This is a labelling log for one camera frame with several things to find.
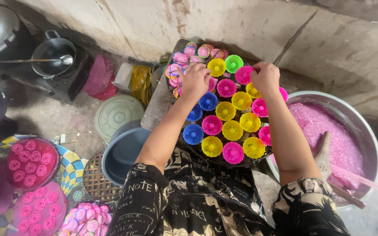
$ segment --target metal ladle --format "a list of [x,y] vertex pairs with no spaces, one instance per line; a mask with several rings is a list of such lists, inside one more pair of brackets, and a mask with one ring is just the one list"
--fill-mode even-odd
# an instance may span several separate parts
[[10,61],[0,61],[0,63],[21,63],[21,62],[47,62],[47,61],[59,61],[61,64],[71,65],[74,61],[71,55],[65,55],[59,59],[39,59],[39,60],[10,60]]

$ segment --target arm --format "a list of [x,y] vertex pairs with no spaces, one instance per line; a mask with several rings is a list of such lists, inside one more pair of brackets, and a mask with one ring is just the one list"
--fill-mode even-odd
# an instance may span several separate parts
[[321,178],[309,144],[279,92],[279,69],[271,63],[253,66],[253,86],[262,94],[268,109],[270,137],[279,169],[280,185],[303,177]]
[[208,90],[208,73],[211,70],[205,67],[205,64],[191,63],[186,69],[186,75],[178,69],[183,83],[182,95],[150,134],[135,163],[154,165],[164,173],[164,166],[173,153],[183,123]]

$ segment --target white plastic container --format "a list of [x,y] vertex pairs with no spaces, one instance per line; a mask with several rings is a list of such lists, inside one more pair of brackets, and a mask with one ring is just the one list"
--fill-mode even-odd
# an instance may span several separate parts
[[130,91],[129,83],[131,82],[133,68],[134,66],[129,63],[122,63],[118,73],[116,74],[115,80],[112,82],[113,85],[118,87],[120,90]]

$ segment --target blue plastic cup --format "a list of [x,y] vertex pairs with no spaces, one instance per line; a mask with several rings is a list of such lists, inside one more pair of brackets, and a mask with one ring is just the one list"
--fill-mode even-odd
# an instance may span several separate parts
[[195,105],[190,111],[186,120],[188,121],[197,121],[202,117],[202,109],[199,105]]
[[197,124],[190,124],[183,130],[183,139],[190,145],[196,145],[204,138],[204,131]]
[[218,98],[215,94],[207,92],[198,101],[199,106],[204,110],[214,110],[218,105]]

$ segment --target stove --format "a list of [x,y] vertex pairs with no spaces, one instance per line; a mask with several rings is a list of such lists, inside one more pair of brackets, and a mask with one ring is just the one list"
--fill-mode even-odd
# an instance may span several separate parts
[[76,58],[67,72],[52,79],[44,79],[34,72],[31,63],[5,64],[0,68],[0,78],[13,79],[19,83],[40,89],[43,94],[61,102],[72,102],[84,86],[94,58],[84,48],[76,47]]

